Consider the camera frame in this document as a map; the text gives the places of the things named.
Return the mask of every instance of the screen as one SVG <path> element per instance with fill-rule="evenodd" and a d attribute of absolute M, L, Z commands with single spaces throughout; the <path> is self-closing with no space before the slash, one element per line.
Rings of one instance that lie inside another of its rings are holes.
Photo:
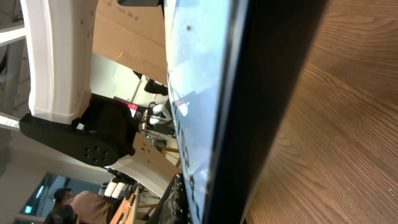
<path fill-rule="evenodd" d="M 169 93 L 193 223 L 205 205 L 231 1 L 166 0 Z"/>

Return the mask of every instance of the person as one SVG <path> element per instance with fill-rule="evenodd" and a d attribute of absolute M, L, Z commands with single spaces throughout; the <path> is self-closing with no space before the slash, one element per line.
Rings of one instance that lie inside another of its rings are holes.
<path fill-rule="evenodd" d="M 108 224 L 112 203 L 89 191 L 74 196 L 72 189 L 60 188 L 54 193 L 54 210 L 70 205 L 78 217 L 78 223 Z"/>

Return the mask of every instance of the cardboard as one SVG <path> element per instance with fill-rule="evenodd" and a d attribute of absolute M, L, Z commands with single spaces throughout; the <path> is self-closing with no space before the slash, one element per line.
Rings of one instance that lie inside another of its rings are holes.
<path fill-rule="evenodd" d="M 160 7 L 126 7 L 99 0 L 93 52 L 167 84 L 165 30 Z"/>

